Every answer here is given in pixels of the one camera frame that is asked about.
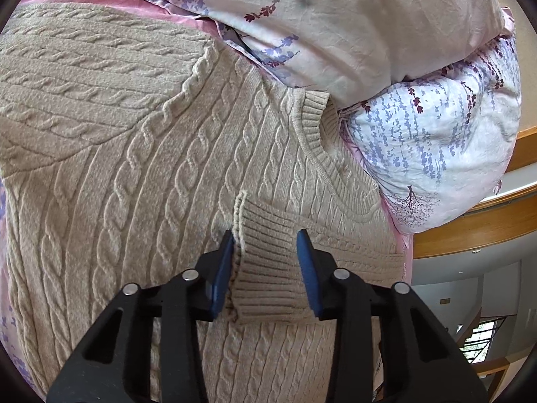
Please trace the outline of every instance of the metal screw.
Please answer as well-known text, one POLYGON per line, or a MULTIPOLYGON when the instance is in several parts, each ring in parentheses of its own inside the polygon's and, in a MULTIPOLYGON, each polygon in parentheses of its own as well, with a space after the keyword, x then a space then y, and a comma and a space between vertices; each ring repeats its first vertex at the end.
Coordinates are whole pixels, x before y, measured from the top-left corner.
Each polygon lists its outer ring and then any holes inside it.
POLYGON ((399 294, 408 294, 410 292, 410 287, 403 281, 399 281, 395 284, 395 292, 399 294))
POLYGON ((334 271, 334 277, 339 280, 345 280, 351 277, 351 274, 344 268, 338 268, 334 271))
POLYGON ((185 270, 183 272, 183 279, 186 281, 196 280, 200 276, 196 270, 185 270))
POLYGON ((138 285, 135 283, 129 283, 123 287, 123 294, 126 296, 131 296, 136 294, 136 292, 138 292, 138 285))

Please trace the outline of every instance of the pillowcase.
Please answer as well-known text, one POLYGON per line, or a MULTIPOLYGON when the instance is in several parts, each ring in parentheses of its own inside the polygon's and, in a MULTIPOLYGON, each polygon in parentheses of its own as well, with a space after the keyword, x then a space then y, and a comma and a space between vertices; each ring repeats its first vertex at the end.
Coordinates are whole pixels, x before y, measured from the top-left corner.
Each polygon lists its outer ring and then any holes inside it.
POLYGON ((503 28, 497 0, 168 1, 234 29, 230 45, 338 107, 464 59, 503 28))
POLYGON ((417 233, 455 219, 498 186, 521 100, 515 35, 501 36, 344 111, 342 134, 361 151, 399 231, 417 233))

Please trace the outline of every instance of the blue gripper pad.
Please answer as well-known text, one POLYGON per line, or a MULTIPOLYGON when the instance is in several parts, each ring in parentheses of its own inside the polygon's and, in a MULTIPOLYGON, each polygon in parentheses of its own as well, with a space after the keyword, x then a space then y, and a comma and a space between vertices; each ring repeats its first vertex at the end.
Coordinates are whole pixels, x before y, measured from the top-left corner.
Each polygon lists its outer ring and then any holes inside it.
POLYGON ((218 250, 222 254, 222 257, 212 287, 211 298, 213 299, 213 304, 211 305, 210 311, 214 318, 224 309, 229 278, 232 274, 233 244, 233 235, 228 231, 224 235, 218 250))
POLYGON ((304 280, 309 306, 315 316, 319 317, 322 312, 322 304, 319 279, 315 271, 315 265, 313 265, 315 249, 305 229, 300 230, 296 235, 296 253, 299 258, 300 270, 302 271, 302 279, 304 280))

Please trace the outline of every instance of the beige wall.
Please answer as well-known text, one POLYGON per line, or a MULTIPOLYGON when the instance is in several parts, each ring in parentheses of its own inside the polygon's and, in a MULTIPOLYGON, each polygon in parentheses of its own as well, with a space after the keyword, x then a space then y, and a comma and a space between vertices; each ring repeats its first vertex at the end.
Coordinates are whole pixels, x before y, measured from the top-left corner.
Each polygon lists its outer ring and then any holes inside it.
POLYGON ((513 10, 522 79, 522 117, 519 130, 537 126, 537 34, 516 0, 498 0, 513 10))

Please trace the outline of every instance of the sweater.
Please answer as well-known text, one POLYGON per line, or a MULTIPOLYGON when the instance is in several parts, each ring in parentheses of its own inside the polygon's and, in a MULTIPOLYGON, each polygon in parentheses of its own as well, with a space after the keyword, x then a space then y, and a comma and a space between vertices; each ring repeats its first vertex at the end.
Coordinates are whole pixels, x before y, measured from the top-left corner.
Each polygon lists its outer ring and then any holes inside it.
MULTIPOLYGON (((44 393, 120 288, 235 238, 225 310, 199 323, 209 401, 321 402, 335 324, 310 311, 296 233, 367 282, 404 257, 327 93, 263 78, 208 35, 106 7, 19 7, 0 36, 10 299, 44 393)), ((151 389, 158 399, 159 321, 151 389)))

